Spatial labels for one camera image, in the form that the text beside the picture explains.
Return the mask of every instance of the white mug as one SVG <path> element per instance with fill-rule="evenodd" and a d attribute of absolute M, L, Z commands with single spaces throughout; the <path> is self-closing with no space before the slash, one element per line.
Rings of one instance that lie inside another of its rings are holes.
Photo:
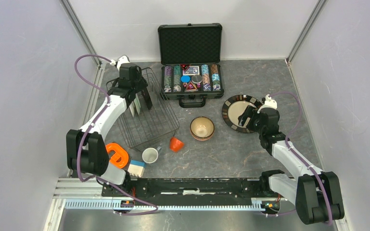
<path fill-rule="evenodd" d="M 155 148 L 147 148 L 143 151 L 143 160 L 147 164 L 152 164 L 157 161 L 158 159 L 158 152 L 161 150 L 161 147 Z"/>

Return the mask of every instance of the orange plastic object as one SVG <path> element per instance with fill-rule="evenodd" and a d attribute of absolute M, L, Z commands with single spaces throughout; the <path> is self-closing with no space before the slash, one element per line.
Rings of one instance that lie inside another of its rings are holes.
<path fill-rule="evenodd" d="M 183 148 L 184 143 L 180 141 L 179 139 L 172 137 L 170 141 L 170 149 L 173 150 L 174 152 L 177 152 Z"/>
<path fill-rule="evenodd" d="M 116 143 L 109 143 L 106 145 L 107 153 L 114 151 L 114 155 L 110 159 L 110 163 L 118 168 L 123 168 L 128 164 L 128 153 Z"/>

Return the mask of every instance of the white wall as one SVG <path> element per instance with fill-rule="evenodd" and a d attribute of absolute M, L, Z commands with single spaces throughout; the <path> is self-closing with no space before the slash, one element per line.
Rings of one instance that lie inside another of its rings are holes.
<path fill-rule="evenodd" d="M 74 73 L 87 53 L 56 0 L 0 0 L 0 231 L 42 230 L 66 133 L 82 124 L 89 87 Z M 89 58 L 82 74 L 95 74 Z"/>
<path fill-rule="evenodd" d="M 222 59 L 286 58 L 317 0 L 70 0 L 98 54 L 159 61 L 162 24 L 221 23 Z"/>
<path fill-rule="evenodd" d="M 352 230 L 370 230 L 370 1 L 328 1 L 292 71 Z"/>

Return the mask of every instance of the orange cup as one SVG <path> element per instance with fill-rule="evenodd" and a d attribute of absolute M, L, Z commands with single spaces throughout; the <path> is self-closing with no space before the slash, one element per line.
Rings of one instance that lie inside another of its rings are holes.
<path fill-rule="evenodd" d="M 184 143 L 180 141 L 179 139 L 172 137 L 170 141 L 170 149 L 173 150 L 174 152 L 177 152 L 183 148 Z"/>

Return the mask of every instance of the small box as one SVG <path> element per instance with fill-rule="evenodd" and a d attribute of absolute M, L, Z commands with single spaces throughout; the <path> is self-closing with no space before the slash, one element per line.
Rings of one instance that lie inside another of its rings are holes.
<path fill-rule="evenodd" d="M 145 163 L 136 160 L 132 160 L 128 166 L 128 172 L 135 177 L 143 177 L 144 169 Z"/>

